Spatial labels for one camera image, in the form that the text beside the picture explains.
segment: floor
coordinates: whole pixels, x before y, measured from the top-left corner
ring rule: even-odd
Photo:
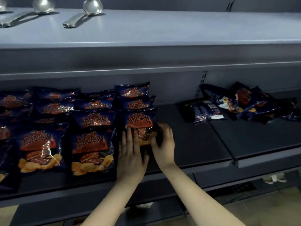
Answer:
[[[245,201],[225,205],[246,226],[300,226],[301,192],[288,188]],[[9,226],[17,206],[0,209],[0,225]],[[63,223],[48,226],[62,226]],[[176,220],[155,223],[152,226],[195,226],[190,215]]]

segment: forearm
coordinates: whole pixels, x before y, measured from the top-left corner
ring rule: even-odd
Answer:
[[[135,189],[130,184],[116,183],[82,226],[115,225]]]
[[[197,225],[243,226],[244,224],[195,184],[177,166],[163,170]]]

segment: person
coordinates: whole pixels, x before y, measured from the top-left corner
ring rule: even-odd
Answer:
[[[155,137],[150,139],[155,160],[195,223],[199,226],[243,226],[240,220],[203,191],[175,164],[172,129],[167,124],[158,125],[163,129],[161,146],[157,145]],[[137,131],[134,131],[134,138],[130,128],[127,135],[123,132],[119,142],[116,183],[82,226],[115,225],[143,179],[148,160],[146,153],[142,160]]]

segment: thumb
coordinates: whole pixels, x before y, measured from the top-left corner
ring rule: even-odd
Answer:
[[[148,155],[148,153],[145,151],[144,152],[144,158],[143,158],[143,167],[146,168],[148,167],[148,160],[150,159],[150,156]]]
[[[150,138],[150,144],[151,144],[151,148],[152,148],[152,149],[158,149],[158,148],[159,148],[155,136],[152,136],[152,137]]]

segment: shiny metal object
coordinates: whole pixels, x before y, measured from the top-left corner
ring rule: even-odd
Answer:
[[[32,2],[32,7],[34,11],[22,12],[16,15],[12,15],[0,22],[1,26],[9,27],[12,26],[12,22],[18,19],[25,18],[32,15],[42,15],[49,14],[55,10],[55,4],[51,0],[34,0]]]
[[[0,13],[7,12],[7,11],[8,11],[8,7],[6,7],[6,1],[0,0]]]
[[[84,13],[79,13],[71,17],[69,20],[66,20],[63,25],[65,27],[73,28],[81,18],[100,14],[103,10],[103,5],[100,0],[85,0],[82,8],[85,11]]]

